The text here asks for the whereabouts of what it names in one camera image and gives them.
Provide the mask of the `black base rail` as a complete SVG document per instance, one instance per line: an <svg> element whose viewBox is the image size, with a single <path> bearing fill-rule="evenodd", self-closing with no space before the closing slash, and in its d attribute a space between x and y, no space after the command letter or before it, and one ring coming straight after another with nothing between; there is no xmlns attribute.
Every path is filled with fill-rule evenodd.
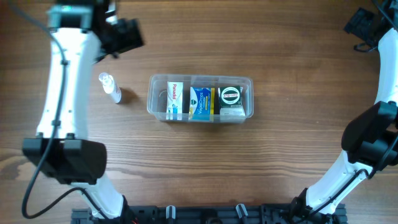
<svg viewBox="0 0 398 224"><path fill-rule="evenodd" d="M137 220L126 223L295 223L300 217L288 220L289 204L262 204L245 206L245 215L238 214L237 206L230 207L172 207L173 215L167 215L166 207L131 206ZM107 223L92 215L89 208L73 209L70 223ZM300 223L348 224L345 204L339 204L332 215L314 215Z"/></svg>

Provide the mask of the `clear plastic container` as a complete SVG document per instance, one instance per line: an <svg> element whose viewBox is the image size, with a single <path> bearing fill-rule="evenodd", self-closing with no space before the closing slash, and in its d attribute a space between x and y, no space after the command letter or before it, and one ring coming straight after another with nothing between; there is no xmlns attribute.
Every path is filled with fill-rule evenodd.
<svg viewBox="0 0 398 224"><path fill-rule="evenodd" d="M152 76L147 99L147 110L161 121L176 121L166 119L167 82L183 82L183 114L181 122L202 123L242 123L254 114L253 81L248 77L214 76L214 75L176 75L158 74ZM242 90L242 101L245 112L243 116L224 117L220 115L218 88L222 86L239 85ZM190 88L214 88L215 112L213 122L194 121L188 119Z"/></svg>

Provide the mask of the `green round-label box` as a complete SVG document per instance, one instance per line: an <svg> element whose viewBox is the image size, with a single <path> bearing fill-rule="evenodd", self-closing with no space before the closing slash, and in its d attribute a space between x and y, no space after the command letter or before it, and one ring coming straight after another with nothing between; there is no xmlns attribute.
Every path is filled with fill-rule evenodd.
<svg viewBox="0 0 398 224"><path fill-rule="evenodd" d="M220 108L242 107L242 88L236 86L223 86L218 88Z"/></svg>

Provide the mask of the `white Panadol box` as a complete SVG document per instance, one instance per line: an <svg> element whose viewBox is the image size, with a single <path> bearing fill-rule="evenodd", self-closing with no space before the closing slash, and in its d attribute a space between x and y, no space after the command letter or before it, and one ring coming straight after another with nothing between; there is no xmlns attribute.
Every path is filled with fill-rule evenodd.
<svg viewBox="0 0 398 224"><path fill-rule="evenodd" d="M167 82L166 119L181 121L183 114L183 82Z"/></svg>

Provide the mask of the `blue VapoDrops box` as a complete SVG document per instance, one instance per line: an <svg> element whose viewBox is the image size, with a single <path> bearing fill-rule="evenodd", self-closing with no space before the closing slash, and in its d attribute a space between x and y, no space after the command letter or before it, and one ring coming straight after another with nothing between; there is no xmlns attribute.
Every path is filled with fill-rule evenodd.
<svg viewBox="0 0 398 224"><path fill-rule="evenodd" d="M190 88L188 119L213 122L215 112L214 88Z"/></svg>

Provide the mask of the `white spray bottle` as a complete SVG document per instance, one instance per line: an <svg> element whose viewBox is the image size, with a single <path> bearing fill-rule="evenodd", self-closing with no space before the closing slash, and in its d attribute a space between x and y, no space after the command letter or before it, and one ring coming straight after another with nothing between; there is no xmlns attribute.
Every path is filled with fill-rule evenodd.
<svg viewBox="0 0 398 224"><path fill-rule="evenodd" d="M108 73L101 73L99 74L98 79L101 82L105 93L109 95L116 104L120 103L122 93L114 77Z"/></svg>

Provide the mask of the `white pouch packet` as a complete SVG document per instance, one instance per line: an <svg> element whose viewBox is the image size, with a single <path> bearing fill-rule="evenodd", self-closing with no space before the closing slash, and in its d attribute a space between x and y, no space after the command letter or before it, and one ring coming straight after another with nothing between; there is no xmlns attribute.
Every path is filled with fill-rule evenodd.
<svg viewBox="0 0 398 224"><path fill-rule="evenodd" d="M231 117L231 116L243 116L245 117L245 112L243 108L243 101L242 107L237 108L220 108L220 115L224 117Z"/></svg>

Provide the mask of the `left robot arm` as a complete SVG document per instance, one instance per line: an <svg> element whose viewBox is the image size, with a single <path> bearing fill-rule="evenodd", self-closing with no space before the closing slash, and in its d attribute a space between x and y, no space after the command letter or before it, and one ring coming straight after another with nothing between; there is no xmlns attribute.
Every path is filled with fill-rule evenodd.
<svg viewBox="0 0 398 224"><path fill-rule="evenodd" d="M88 204L94 223L137 223L137 215L106 175L104 144L88 139L86 107L93 65L143 46L137 19L117 17L116 1L57 1L40 28L50 37L44 110L22 152L44 174Z"/></svg>

